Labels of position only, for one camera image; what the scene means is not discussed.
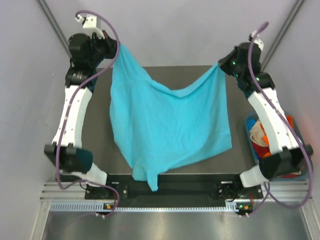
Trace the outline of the cyan t shirt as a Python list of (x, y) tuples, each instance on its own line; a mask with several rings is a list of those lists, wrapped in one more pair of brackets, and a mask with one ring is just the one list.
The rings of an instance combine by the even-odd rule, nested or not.
[(153, 80), (125, 45), (112, 69), (110, 122), (114, 142), (136, 181), (158, 190), (158, 176), (232, 148), (226, 76), (218, 64), (189, 86)]

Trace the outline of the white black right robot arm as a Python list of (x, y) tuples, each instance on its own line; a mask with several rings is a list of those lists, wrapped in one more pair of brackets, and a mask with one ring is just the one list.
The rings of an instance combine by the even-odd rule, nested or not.
[(233, 192), (239, 198), (249, 195), (254, 186), (305, 168), (306, 161), (300, 146), (308, 156), (313, 153), (310, 145), (304, 145), (299, 137), (291, 133), (291, 125), (278, 101), (275, 84), (268, 73), (261, 71), (261, 52), (261, 44), (244, 42), (218, 62), (224, 73), (236, 78), (269, 142), (270, 156), (235, 177)]

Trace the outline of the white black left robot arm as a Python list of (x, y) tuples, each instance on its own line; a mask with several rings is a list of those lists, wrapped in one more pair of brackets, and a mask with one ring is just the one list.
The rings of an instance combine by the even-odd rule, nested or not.
[(74, 175), (82, 182), (96, 187), (102, 198), (114, 191), (108, 174), (93, 162), (93, 154), (82, 147), (82, 131), (88, 104), (93, 96), (99, 74), (97, 67), (104, 59), (115, 60), (118, 42), (103, 31), (76, 33), (68, 39), (71, 57), (65, 75), (64, 105), (60, 123), (44, 154), (60, 174)]

